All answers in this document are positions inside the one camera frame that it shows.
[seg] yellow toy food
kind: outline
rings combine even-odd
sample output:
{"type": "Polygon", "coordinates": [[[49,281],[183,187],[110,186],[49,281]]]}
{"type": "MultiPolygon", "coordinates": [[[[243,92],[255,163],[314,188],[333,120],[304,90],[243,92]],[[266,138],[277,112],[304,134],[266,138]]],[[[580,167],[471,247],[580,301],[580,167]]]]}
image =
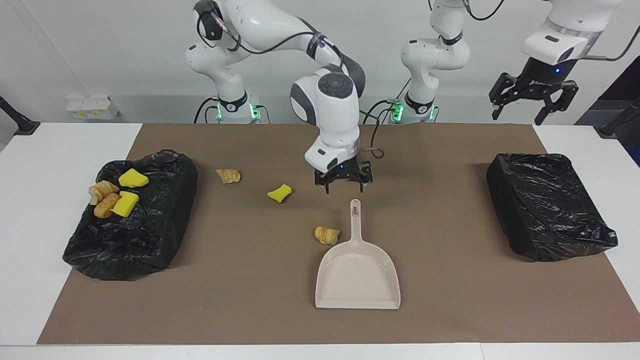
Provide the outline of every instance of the yellow toy food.
{"type": "Polygon", "coordinates": [[[130,168],[126,173],[122,174],[118,178],[120,186],[128,188],[138,188],[149,184],[149,178],[136,171],[136,169],[130,168]]]}
{"type": "Polygon", "coordinates": [[[91,195],[90,205],[97,205],[110,193],[118,192],[117,186],[111,184],[109,181],[103,180],[89,188],[89,195],[91,195]]]}
{"type": "Polygon", "coordinates": [[[109,195],[105,196],[99,204],[96,205],[96,207],[93,209],[93,214],[97,218],[110,217],[111,215],[113,215],[113,211],[111,209],[113,209],[118,201],[120,201],[120,196],[118,196],[118,194],[116,193],[110,193],[109,195]]]}
{"type": "Polygon", "coordinates": [[[240,171],[234,168],[217,168],[216,172],[223,184],[237,183],[240,181],[240,171]]]}
{"type": "Polygon", "coordinates": [[[276,200],[277,202],[282,203],[284,198],[291,194],[291,187],[289,185],[283,184],[281,187],[273,190],[272,192],[267,193],[267,196],[276,200]]]}
{"type": "Polygon", "coordinates": [[[118,203],[112,211],[121,217],[127,218],[140,200],[140,197],[138,197],[137,194],[130,192],[120,192],[120,196],[120,200],[118,200],[118,203]]]}
{"type": "Polygon", "coordinates": [[[338,242],[340,230],[330,229],[324,226],[318,226],[314,230],[314,236],[318,241],[327,245],[335,245],[338,242]]]}

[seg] dustpan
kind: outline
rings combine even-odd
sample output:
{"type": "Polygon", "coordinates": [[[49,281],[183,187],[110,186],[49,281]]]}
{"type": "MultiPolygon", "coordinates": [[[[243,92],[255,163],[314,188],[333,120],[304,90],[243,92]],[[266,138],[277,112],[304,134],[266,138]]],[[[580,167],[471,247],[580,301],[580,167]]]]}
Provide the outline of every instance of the dustpan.
{"type": "Polygon", "coordinates": [[[360,201],[351,201],[351,239],[324,255],[316,281],[316,307],[397,309],[396,267],[381,248],[362,239],[360,201]]]}

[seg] garbage bag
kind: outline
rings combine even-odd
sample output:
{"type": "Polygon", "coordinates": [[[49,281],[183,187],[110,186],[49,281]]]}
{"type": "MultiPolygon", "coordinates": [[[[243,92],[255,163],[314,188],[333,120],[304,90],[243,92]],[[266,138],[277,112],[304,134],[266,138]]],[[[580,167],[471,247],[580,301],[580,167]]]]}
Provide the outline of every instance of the garbage bag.
{"type": "Polygon", "coordinates": [[[561,154],[498,154],[486,173],[509,246],[536,261],[598,254],[618,245],[561,154]]]}
{"type": "Polygon", "coordinates": [[[162,150],[136,160],[112,161],[98,173],[96,182],[102,180],[138,194],[140,201],[128,218],[99,219],[93,215],[94,206],[87,206],[64,261],[103,280],[132,280],[167,268],[182,243],[196,193],[198,170],[191,159],[162,150]],[[130,168],[146,175],[149,184],[121,187],[118,178],[130,168]]]}

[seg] white robotic arm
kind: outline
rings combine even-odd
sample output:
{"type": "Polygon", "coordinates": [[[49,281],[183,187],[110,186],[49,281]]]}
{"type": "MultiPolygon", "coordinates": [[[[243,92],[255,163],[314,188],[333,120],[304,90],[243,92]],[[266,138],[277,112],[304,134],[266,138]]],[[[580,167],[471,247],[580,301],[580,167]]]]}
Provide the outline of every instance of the white robotic arm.
{"type": "Polygon", "coordinates": [[[505,105],[519,99],[545,102],[535,118],[537,125],[549,113],[565,111],[579,89],[573,80],[566,78],[577,61],[591,50],[623,1],[550,0],[553,9],[546,21],[521,48],[530,56],[522,73],[513,77],[503,72],[489,93],[493,119],[498,119],[505,105]],[[560,90],[561,95],[553,101],[551,95],[560,90]]]}
{"type": "Polygon", "coordinates": [[[462,37],[462,25],[467,12],[462,0],[436,0],[429,18],[431,27],[440,36],[421,38],[404,44],[400,59],[411,72],[409,90],[401,98],[402,119],[391,123],[423,121],[433,104],[439,82],[432,70],[462,69],[468,62],[470,49],[462,37]]]}
{"type": "Polygon", "coordinates": [[[229,65],[251,54],[300,50],[322,66],[297,80],[290,92],[295,114],[320,129],[305,159],[316,169],[316,184],[327,192],[337,179],[356,181],[362,191],[372,177],[370,164],[359,164],[356,159],[358,98],[365,86],[359,64],[309,23],[283,12],[270,0],[201,0],[194,13],[203,44],[192,45],[187,60],[193,70],[216,83],[223,119],[243,117],[234,113],[252,108],[252,96],[229,65]]]}

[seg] table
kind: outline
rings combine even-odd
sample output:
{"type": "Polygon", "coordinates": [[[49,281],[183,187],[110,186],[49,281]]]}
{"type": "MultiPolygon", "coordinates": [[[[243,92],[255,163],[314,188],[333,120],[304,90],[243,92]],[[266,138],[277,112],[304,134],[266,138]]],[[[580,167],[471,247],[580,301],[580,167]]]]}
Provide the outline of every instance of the table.
{"type": "MultiPolygon", "coordinates": [[[[0,358],[406,358],[406,359],[635,359],[640,343],[614,344],[430,344],[306,346],[33,346],[67,278],[70,267],[60,249],[76,226],[83,194],[64,187],[84,187],[102,164],[127,156],[140,124],[42,124],[28,137],[15,138],[0,152],[0,270],[16,273],[1,280],[0,358]],[[74,154],[74,162],[65,157],[74,154]],[[28,254],[32,261],[25,261],[28,254]]],[[[548,152],[573,161],[604,220],[621,245],[607,252],[636,307],[640,280],[640,169],[615,140],[601,140],[590,127],[542,126],[536,132],[548,152]]]]}

